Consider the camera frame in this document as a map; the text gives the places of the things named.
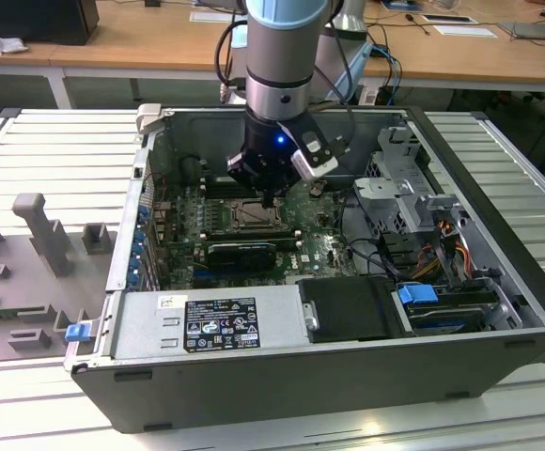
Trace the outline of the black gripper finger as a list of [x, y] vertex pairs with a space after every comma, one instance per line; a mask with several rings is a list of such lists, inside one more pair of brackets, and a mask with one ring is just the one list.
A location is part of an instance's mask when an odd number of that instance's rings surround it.
[[268, 207], [268, 185], [265, 170], [256, 154], [240, 152], [227, 160], [227, 174], [242, 187], [256, 193], [261, 205]]
[[270, 179], [268, 186], [268, 207], [273, 207], [276, 198], [285, 197], [290, 189], [301, 180], [300, 177], [274, 177]]

